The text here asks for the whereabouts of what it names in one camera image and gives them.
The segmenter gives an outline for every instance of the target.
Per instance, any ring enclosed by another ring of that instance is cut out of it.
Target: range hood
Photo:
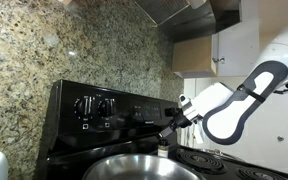
[[[168,16],[156,25],[174,42],[210,36],[241,22],[240,0],[207,0],[197,8],[185,0],[136,0],[136,3],[155,23],[157,18]]]

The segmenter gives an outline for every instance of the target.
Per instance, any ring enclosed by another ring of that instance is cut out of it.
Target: stove control knob
[[[105,99],[99,105],[99,115],[109,117],[116,113],[116,102],[114,99]]]
[[[84,96],[83,99],[76,103],[77,114],[82,118],[88,118],[92,114],[94,99],[89,96]]]

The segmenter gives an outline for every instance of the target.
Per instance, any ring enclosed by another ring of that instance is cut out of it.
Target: stove control panel
[[[70,81],[54,84],[61,134],[166,126],[177,103]]]

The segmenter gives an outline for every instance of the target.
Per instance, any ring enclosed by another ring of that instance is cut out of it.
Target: white cabinet
[[[242,22],[218,34],[176,43],[173,72],[183,78],[245,76],[259,56],[258,0],[241,0]],[[225,59],[214,64],[213,59]]]
[[[218,33],[217,76],[245,76],[260,53],[258,1],[241,1],[242,22]]]

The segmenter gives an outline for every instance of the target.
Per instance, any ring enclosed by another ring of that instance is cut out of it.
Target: black electric stovetop
[[[187,165],[206,180],[288,180],[288,174],[283,172],[187,147],[172,149],[169,157]]]

